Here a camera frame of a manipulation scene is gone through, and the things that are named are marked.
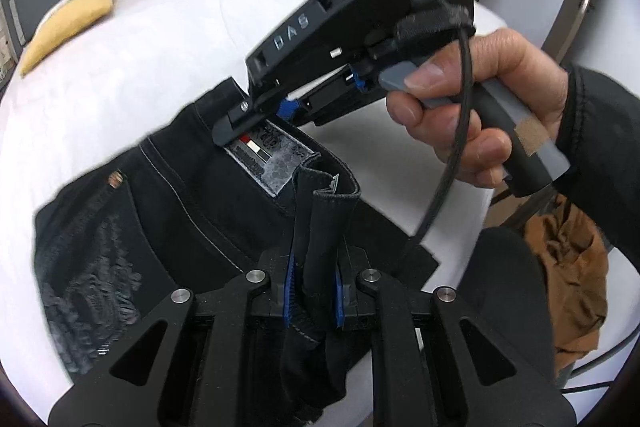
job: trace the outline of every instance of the black and gray handle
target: black and gray handle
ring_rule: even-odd
[[[388,91],[406,90],[404,79],[417,68],[412,62],[396,64],[380,73],[380,86]],[[434,98],[421,102],[433,108],[457,99]],[[473,108],[480,116],[482,127],[500,128],[511,138],[513,150],[504,168],[508,173],[507,185],[516,197],[542,190],[570,167],[540,121],[497,78],[474,84]]]

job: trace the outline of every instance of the red and white stripe on label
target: red and white stripe on label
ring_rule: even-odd
[[[271,159],[271,155],[260,147],[256,142],[254,142],[248,134],[245,134],[240,137],[240,141],[244,143],[249,149],[251,149],[255,155],[258,156],[262,161],[267,163]]]

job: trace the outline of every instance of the human hand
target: human hand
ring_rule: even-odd
[[[474,81],[497,76],[529,106],[555,141],[568,90],[568,74],[551,57],[514,30],[500,29],[470,42]],[[386,108],[415,139],[431,145],[446,162],[453,146],[460,105],[425,109],[418,99],[452,96],[460,92],[460,48],[457,42],[442,48],[405,80],[409,92],[390,92]],[[511,155],[511,139],[496,128],[483,129],[472,111],[468,143],[458,179],[477,187],[495,188],[504,179],[504,163]]]

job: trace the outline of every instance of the person's arm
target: person's arm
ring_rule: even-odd
[[[498,76],[543,123],[572,164],[556,188],[585,211],[609,240],[640,268],[640,100],[606,76],[580,68],[563,70],[513,30],[471,41],[474,80]],[[460,91],[460,49],[436,53],[393,92],[391,117],[442,160],[452,147],[459,105],[425,109],[419,99]],[[459,179],[495,188],[511,141],[499,129],[482,129],[473,112]]]
[[[556,143],[572,167],[554,186],[640,271],[640,100],[608,76],[567,69]]]

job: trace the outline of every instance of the triangular cutout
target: triangular cutout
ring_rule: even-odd
[[[145,385],[166,328],[166,321],[158,321],[146,330],[145,334],[113,364],[110,370],[111,376],[126,380],[133,385]]]
[[[493,385],[505,378],[514,377],[516,368],[471,321],[460,321],[471,359],[482,385]]]

